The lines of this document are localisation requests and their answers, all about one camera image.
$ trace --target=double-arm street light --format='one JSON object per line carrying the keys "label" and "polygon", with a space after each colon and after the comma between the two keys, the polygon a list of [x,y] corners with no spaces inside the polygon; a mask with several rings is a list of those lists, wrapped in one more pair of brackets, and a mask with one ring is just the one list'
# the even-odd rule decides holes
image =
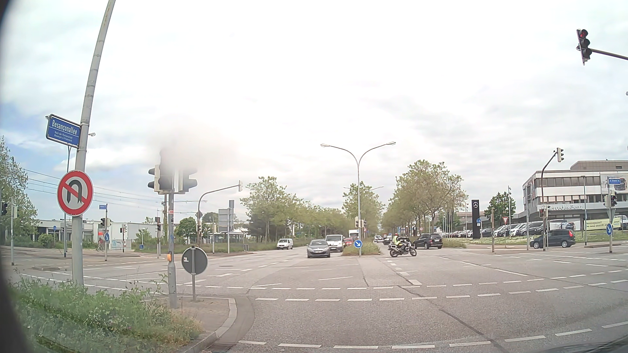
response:
{"label": "double-arm street light", "polygon": [[[362,153],[362,156],[360,156],[360,159],[357,159],[355,157],[355,155],[353,153],[351,153],[351,151],[349,151],[348,149],[344,149],[344,148],[340,148],[340,147],[336,147],[336,146],[332,146],[331,144],[326,144],[326,143],[322,143],[320,144],[321,147],[333,147],[333,148],[337,148],[337,149],[341,149],[343,151],[349,152],[349,154],[354,158],[355,160],[355,164],[357,165],[357,218],[360,220],[362,219],[362,214],[360,212],[360,163],[362,162],[362,158],[364,157],[364,155],[366,155],[369,151],[372,151],[376,148],[380,148],[380,147],[384,147],[384,146],[388,146],[388,145],[394,145],[397,142],[395,141],[391,141],[388,143],[384,143],[381,144],[379,146],[373,147],[371,149],[368,149],[366,152]],[[357,235],[358,239],[362,240],[362,228],[359,227],[358,229],[358,235]],[[358,254],[359,256],[362,256],[362,248],[360,247],[358,249]]]}

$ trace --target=no u-turn sign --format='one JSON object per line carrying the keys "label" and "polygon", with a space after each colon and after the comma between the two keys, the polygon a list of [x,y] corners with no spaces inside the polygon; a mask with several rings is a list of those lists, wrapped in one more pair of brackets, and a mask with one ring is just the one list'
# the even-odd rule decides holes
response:
{"label": "no u-turn sign", "polygon": [[82,215],[87,211],[94,197],[94,187],[89,176],[73,170],[61,178],[57,187],[57,202],[68,215]]}

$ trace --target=directional sign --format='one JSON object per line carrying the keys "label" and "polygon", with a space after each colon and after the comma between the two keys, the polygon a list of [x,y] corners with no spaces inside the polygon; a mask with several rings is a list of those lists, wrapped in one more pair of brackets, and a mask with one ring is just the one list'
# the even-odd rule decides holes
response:
{"label": "directional sign", "polygon": [[46,128],[46,138],[58,143],[79,148],[80,125],[60,116],[50,114]]}
{"label": "directional sign", "polygon": [[73,170],[61,178],[57,187],[57,202],[68,215],[82,215],[94,197],[94,187],[89,176]]}
{"label": "directional sign", "polygon": [[[195,274],[200,274],[205,271],[207,268],[207,254],[200,247],[194,248],[194,271]],[[192,273],[192,248],[189,247],[186,251],[181,255],[181,264],[185,271],[188,273]]]}

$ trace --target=dark car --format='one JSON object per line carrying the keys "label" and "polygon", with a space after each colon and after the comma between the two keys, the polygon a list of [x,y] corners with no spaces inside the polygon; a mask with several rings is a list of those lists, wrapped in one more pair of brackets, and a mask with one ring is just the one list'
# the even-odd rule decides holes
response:
{"label": "dark car", "polygon": [[437,247],[440,249],[443,247],[443,238],[440,234],[432,233],[432,234],[421,234],[419,239],[414,241],[414,248],[418,249],[422,247],[423,249],[429,249],[431,247]]}
{"label": "dark car", "polygon": [[[560,246],[570,247],[576,244],[576,238],[573,236],[573,232],[569,229],[553,229],[548,232],[548,247]],[[535,249],[543,248],[543,236],[536,237],[530,242],[530,246]]]}
{"label": "dark car", "polygon": [[307,246],[308,259],[315,257],[325,257],[329,258],[332,254],[329,251],[329,245],[327,245],[327,241],[324,239],[314,239]]}

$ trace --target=grass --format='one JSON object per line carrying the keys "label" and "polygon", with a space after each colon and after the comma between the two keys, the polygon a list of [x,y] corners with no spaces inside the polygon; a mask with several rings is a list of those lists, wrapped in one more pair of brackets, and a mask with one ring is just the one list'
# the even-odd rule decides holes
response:
{"label": "grass", "polygon": [[[358,249],[353,245],[345,247],[342,251],[342,256],[357,256],[358,254]],[[375,244],[373,240],[368,241],[364,239],[364,242],[362,242],[362,255],[379,255],[379,245]]]}
{"label": "grass", "polygon": [[134,288],[95,294],[70,282],[11,284],[22,331],[35,352],[173,352],[198,337],[201,326]]}

